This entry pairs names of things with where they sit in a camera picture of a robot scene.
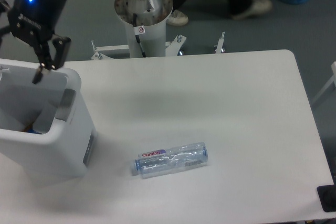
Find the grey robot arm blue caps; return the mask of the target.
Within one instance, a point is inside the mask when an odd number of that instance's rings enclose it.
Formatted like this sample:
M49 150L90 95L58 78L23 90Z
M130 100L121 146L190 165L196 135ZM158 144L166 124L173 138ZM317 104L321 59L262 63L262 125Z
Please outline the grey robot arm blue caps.
M13 5L1 0L1 13L8 25L1 28L1 36L12 34L32 47L39 67L32 79L41 82L46 71L63 67L71 45L69 37L55 33L55 27L67 0L14 0Z

